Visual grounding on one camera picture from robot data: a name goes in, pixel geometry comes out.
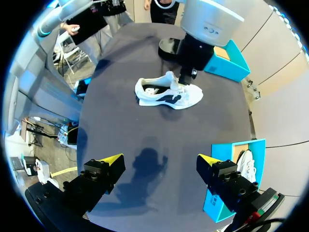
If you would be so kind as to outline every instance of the white sneaker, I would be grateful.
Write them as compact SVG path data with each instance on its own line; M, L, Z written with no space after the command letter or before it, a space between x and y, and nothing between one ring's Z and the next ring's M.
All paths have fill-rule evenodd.
M256 168L254 167L253 155L250 150L246 150L237 162L237 171L250 182L255 182Z
M203 98L202 90L195 85L184 86L171 71L153 79L141 78L135 85L139 105L168 105L181 110L195 105Z

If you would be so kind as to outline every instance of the black pants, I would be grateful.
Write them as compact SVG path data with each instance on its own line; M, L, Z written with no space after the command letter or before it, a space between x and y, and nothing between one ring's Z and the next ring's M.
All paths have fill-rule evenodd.
M150 16L153 23L175 24L179 3L176 2L172 8L164 10L157 6L155 0L151 1Z

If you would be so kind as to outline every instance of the gray table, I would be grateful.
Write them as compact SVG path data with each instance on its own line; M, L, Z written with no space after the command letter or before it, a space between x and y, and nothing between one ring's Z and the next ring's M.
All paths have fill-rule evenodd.
M203 212L206 185L196 172L198 153L211 144L250 139L248 109L242 87L199 72L194 81L204 97L185 110L142 107L134 86L180 67L158 56L158 43L183 38L181 28L130 24L106 47L84 100L79 124L78 170L90 159L124 153L126 171L110 196L104 195L89 219L119 232L212 232Z

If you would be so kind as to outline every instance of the chair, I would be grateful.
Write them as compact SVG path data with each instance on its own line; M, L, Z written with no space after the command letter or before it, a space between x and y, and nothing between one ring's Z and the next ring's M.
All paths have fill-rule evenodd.
M61 35L58 35L57 41L56 41L56 45L55 47L58 47L59 51L60 51L60 61L62 59L64 59L66 61L66 63L68 64L69 69L71 70L72 74L74 74L73 71L73 66L78 64L80 61L82 61L84 58L88 58L89 61L91 62L91 59L89 58L89 56L83 52L79 47L74 48L72 51L69 52L64 52L63 50L63 42L66 41L68 38L71 38L69 33L66 31L64 33L62 33ZM70 62L68 61L68 58L73 56L75 53L79 53L78 57L76 57L75 59L71 60Z

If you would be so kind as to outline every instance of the cyan box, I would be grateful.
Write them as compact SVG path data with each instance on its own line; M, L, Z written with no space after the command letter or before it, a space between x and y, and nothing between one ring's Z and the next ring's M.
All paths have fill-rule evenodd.
M254 166L256 168L255 178L256 181L259 183L258 187L260 188L263 177L265 152L266 152L265 139L250 140L230 144L212 144L211 157L222 161L233 160L234 146L243 144L248 144L249 149L252 151L253 159L255 160ZM218 195L213 196L209 190L207 190L206 193L206 199L203 210L215 222L222 221L235 214L229 211L227 206L223 203L223 201Z
M230 60L219 57L214 52L204 71L240 82L250 74L249 66L233 40L230 40L223 49L226 50Z

